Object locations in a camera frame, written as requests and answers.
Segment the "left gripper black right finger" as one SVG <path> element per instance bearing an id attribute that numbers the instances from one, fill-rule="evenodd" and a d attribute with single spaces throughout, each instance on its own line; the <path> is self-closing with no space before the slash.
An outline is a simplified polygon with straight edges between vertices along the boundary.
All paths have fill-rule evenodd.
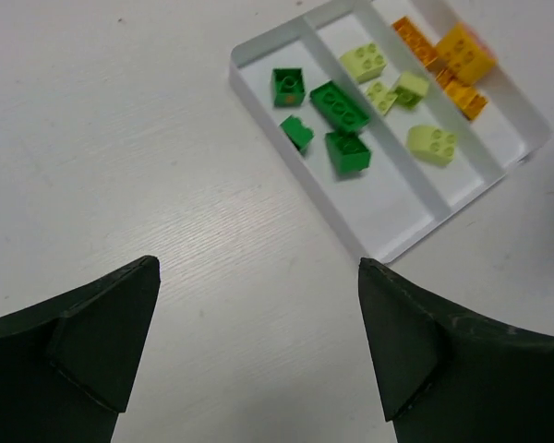
<path id="1" fill-rule="evenodd" d="M 358 298 L 400 442 L 554 442 L 554 337 L 478 314 L 372 258 Z"/>

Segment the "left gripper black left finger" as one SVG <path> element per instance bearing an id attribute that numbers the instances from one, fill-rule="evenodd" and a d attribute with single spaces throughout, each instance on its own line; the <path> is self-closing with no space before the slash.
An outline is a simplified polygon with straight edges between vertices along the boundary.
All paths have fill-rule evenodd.
<path id="1" fill-rule="evenodd" d="M 144 256 L 0 317 L 0 442 L 111 441 L 160 285 Z"/>

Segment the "lime lego brick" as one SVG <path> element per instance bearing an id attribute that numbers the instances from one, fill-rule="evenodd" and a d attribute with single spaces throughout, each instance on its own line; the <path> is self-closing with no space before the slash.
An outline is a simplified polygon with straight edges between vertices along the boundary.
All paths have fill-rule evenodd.
<path id="1" fill-rule="evenodd" d="M 381 81 L 375 80 L 366 90 L 368 100 L 376 111 L 385 116 L 395 104 L 398 94 L 391 91 Z"/>
<path id="2" fill-rule="evenodd" d="M 414 109 L 428 94 L 429 82 L 410 71 L 404 71 L 392 87 L 395 103 L 405 109 Z"/>
<path id="3" fill-rule="evenodd" d="M 378 78 L 387 66 L 383 52 L 374 42 L 347 51 L 339 60 L 358 84 Z"/>
<path id="4" fill-rule="evenodd" d="M 412 126 L 406 139 L 406 147 L 413 156 L 439 167 L 454 159 L 457 136 L 436 126 Z"/>

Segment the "dark green lego brick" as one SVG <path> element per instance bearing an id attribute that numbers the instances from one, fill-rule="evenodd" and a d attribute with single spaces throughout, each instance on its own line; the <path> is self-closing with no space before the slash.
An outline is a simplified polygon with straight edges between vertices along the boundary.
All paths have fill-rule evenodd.
<path id="1" fill-rule="evenodd" d="M 325 143 L 331 164 L 338 175 L 356 174 L 366 170 L 371 150 L 354 133 L 329 132 Z"/>

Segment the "dark green small lego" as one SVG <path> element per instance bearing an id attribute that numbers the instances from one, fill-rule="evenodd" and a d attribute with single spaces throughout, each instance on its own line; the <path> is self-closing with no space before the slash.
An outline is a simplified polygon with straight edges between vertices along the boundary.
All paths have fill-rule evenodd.
<path id="1" fill-rule="evenodd" d="M 281 122 L 280 128 L 294 144 L 297 151 L 302 156 L 305 156 L 310 142 L 314 138 L 314 131 L 310 127 L 306 126 L 303 121 L 295 115 L 290 115 L 285 118 Z"/>

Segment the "yellow long lego brick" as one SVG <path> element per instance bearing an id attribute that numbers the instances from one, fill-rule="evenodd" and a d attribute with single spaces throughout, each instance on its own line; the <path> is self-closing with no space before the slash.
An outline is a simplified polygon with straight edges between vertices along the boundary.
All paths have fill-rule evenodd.
<path id="1" fill-rule="evenodd" d="M 476 120 L 488 104 L 475 87 L 464 84 L 447 68 L 437 74 L 436 81 L 468 121 Z"/>

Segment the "dark green square lego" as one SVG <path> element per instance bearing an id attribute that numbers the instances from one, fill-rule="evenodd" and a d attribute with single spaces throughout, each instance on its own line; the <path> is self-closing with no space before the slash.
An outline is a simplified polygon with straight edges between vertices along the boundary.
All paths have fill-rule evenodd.
<path id="1" fill-rule="evenodd" d="M 336 130 L 356 134 L 370 122 L 369 115 L 332 80 L 313 89 L 309 99 Z"/>

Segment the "orange lego brick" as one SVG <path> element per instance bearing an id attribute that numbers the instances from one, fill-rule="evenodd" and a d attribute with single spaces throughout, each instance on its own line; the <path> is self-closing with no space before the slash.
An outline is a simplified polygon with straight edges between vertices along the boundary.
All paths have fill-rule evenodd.
<path id="1" fill-rule="evenodd" d="M 435 46 L 408 16 L 394 21 L 391 27 L 429 72 L 437 73 L 443 68 Z"/>

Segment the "orange flower lego piece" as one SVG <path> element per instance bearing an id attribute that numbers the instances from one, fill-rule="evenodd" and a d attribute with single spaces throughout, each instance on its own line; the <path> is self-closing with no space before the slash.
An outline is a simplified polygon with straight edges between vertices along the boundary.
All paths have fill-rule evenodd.
<path id="1" fill-rule="evenodd" d="M 463 83 L 476 84 L 496 65 L 496 57 L 476 32 L 458 22 L 435 46 L 446 67 Z"/>

